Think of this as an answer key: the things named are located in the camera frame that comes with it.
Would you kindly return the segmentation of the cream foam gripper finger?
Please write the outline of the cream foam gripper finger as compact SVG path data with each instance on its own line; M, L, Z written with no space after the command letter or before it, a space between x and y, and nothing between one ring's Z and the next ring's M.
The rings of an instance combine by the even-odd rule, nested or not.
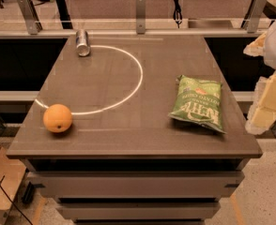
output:
M252 135L268 131L276 121L276 71L268 78L260 77L253 93L246 130Z
M248 44L243 50L243 53L253 57L262 56L264 54L266 34L263 33L255 41Z

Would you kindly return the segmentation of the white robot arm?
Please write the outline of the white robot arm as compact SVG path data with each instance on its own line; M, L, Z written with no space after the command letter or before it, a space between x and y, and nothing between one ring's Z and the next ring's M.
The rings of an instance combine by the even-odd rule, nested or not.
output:
M253 105L247 115L246 130L259 135L269 130L276 121L276 21L243 52L249 56L262 56L264 63L274 69L271 76L261 77L256 83Z

